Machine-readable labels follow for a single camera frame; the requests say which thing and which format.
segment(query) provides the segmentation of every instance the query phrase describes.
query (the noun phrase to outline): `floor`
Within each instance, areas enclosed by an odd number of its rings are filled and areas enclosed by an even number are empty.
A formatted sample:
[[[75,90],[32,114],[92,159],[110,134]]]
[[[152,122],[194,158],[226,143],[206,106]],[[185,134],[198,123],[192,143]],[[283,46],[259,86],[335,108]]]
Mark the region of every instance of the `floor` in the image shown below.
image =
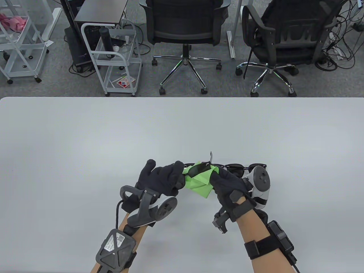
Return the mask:
[[[222,26],[222,40],[219,45],[195,45],[191,51],[192,56],[210,57],[222,59],[222,71],[216,71],[214,64],[195,63],[196,70],[206,82],[209,93],[201,95],[200,84],[188,68],[182,68],[174,75],[174,78],[165,86],[166,96],[228,96],[245,97],[249,96],[254,81],[262,73],[261,70],[250,68],[246,79],[235,75],[235,66],[248,59],[250,49],[244,44],[241,28],[238,28],[235,43],[236,59],[229,58],[229,50],[226,42],[226,31],[233,28],[237,0],[232,0],[229,7],[230,17]],[[254,6],[261,15],[268,5],[269,0],[256,0]],[[59,6],[49,0],[51,8]],[[41,28],[45,23],[42,11],[32,7],[29,11],[32,18]],[[145,23],[144,10],[139,6],[138,1],[129,0],[127,6],[127,17],[136,24]],[[6,78],[0,75],[0,99],[6,96],[104,96],[101,84],[96,76],[81,78],[68,72],[72,63],[68,46],[63,40],[64,29],[69,26],[64,14],[61,15],[55,27],[51,40],[54,44],[50,46],[50,53],[45,59],[41,73],[41,83],[36,83],[31,78],[17,78],[12,85],[6,83]],[[347,42],[353,45],[359,33],[352,31],[347,35]],[[141,81],[137,96],[159,96],[159,82],[175,66],[174,61],[160,60],[157,67],[152,67],[152,54],[178,55],[182,47],[174,44],[156,44],[152,46],[151,52],[143,56],[144,67],[141,74]],[[349,66],[346,61],[338,62],[341,66]],[[300,73],[297,76],[287,75],[292,82],[298,96],[302,97],[363,97],[364,96],[364,47],[356,54],[356,64],[349,70],[338,69],[333,72],[318,70],[314,65],[299,67]],[[288,89],[277,77],[270,75],[259,88],[260,97],[287,96]],[[111,96],[129,96],[112,94]]]

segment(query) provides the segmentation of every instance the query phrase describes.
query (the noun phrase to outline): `white metal cart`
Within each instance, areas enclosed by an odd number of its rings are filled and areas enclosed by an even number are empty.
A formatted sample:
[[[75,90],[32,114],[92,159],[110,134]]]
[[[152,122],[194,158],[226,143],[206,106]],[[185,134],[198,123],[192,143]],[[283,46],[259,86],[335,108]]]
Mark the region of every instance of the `white metal cart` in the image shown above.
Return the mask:
[[[37,83],[41,82],[38,77],[42,68],[46,53],[49,52],[46,44],[42,40],[40,32],[28,15],[28,12],[19,5],[12,5],[10,1],[5,0],[7,5],[1,6],[2,9],[9,9],[13,15],[18,15],[15,8],[22,9],[20,16],[27,21],[21,33],[13,30],[6,30],[0,24],[0,51],[5,52],[4,57],[7,61],[5,68],[1,72],[8,79],[8,84],[12,84],[12,78],[33,76]],[[34,36],[30,35],[30,29],[33,29]]]
[[[143,64],[139,50],[137,31],[135,25],[130,20],[121,19],[120,23],[122,24],[124,22],[130,24],[132,29],[117,29],[114,24],[98,23],[84,23],[81,27],[83,39],[106,97],[110,96],[110,93],[128,93],[135,96],[138,89]],[[96,49],[91,50],[85,35],[85,27],[87,26],[107,27],[112,38],[120,38],[125,41],[129,40],[129,42],[127,44],[125,43],[118,52],[110,52],[105,51],[102,39],[100,38]],[[114,55],[114,57],[110,59],[107,55]],[[101,76],[100,73],[99,68],[102,66],[107,67],[105,76]],[[117,80],[122,76],[127,76],[130,83],[126,88],[123,88],[117,83]]]

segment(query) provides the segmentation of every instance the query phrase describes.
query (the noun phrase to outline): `bottle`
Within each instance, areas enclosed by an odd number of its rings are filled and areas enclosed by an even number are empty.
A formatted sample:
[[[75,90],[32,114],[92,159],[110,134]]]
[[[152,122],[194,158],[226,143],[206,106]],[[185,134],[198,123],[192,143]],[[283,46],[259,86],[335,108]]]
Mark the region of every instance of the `bottle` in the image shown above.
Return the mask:
[[[100,28],[100,35],[101,35],[101,39],[102,39],[102,43],[104,44],[104,48],[105,51],[114,51],[114,48],[112,46],[111,43],[111,37],[110,37],[110,32],[109,29],[106,27],[101,27]],[[112,59],[115,57],[115,55],[106,55],[109,59]]]

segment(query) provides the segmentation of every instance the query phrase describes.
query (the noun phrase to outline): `sunglasses frame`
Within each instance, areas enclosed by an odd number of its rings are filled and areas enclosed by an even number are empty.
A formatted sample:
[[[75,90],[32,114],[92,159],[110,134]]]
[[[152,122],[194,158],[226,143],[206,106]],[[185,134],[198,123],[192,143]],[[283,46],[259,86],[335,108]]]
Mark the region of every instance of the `sunglasses frame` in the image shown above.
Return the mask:
[[[245,171],[248,171],[249,173],[251,173],[251,171],[255,168],[255,167],[257,167],[257,166],[261,166],[261,167],[263,167],[264,169],[265,168],[267,168],[267,164],[263,164],[263,163],[253,163],[253,164],[250,164],[248,167],[244,167],[243,165],[241,165],[241,164],[239,164],[239,163],[230,163],[230,164],[227,164],[227,165],[222,165],[222,164],[212,164],[211,162],[202,162],[201,164],[205,164],[205,168],[206,168],[206,170],[208,170],[208,168],[207,168],[207,166],[209,166],[209,165],[213,165],[213,166],[216,166],[216,167],[221,167],[221,168],[226,168],[227,170],[228,169],[235,169],[235,170],[242,170],[243,171],[243,173],[242,173],[242,175],[241,175],[241,177],[240,176],[237,176],[238,178],[242,178],[243,177],[243,175],[244,175],[244,173],[245,173]],[[187,164],[185,164],[185,168],[188,168],[188,167],[190,167],[190,166],[193,166],[193,165],[195,165],[195,163],[187,163]],[[202,171],[200,171],[200,172],[196,172],[196,174],[191,174],[190,173],[190,170],[188,171],[188,173],[187,173],[187,175],[188,176],[190,176],[190,177],[194,177],[194,176],[196,176],[197,174],[199,174],[199,173],[201,173]]]

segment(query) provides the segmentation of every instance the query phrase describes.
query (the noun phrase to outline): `black mesh chair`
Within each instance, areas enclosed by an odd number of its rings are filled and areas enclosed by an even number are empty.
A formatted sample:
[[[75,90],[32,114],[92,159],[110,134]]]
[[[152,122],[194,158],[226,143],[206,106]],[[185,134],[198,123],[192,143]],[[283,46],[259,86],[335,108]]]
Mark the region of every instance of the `black mesh chair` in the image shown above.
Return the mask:
[[[336,17],[345,2],[273,0],[261,18],[252,5],[244,6],[243,38],[252,50],[248,62],[239,64],[235,74],[242,75],[248,66],[264,70],[254,83],[250,96],[258,97],[257,89],[265,77],[273,73],[288,86],[288,96],[296,97],[292,84],[278,70],[284,68],[294,76],[298,74],[296,65],[312,64],[322,57],[324,43],[336,25]],[[261,64],[250,62],[252,53]]]
[[[140,0],[147,18],[147,38],[151,44],[183,44],[180,56],[153,55],[152,65],[158,65],[157,59],[175,59],[179,63],[161,82],[159,94],[166,93],[164,84],[182,66],[189,66],[202,85],[201,93],[207,94],[207,86],[195,70],[191,61],[216,62],[221,70],[221,60],[191,57],[192,44],[220,43],[221,25],[227,15],[231,0]]]

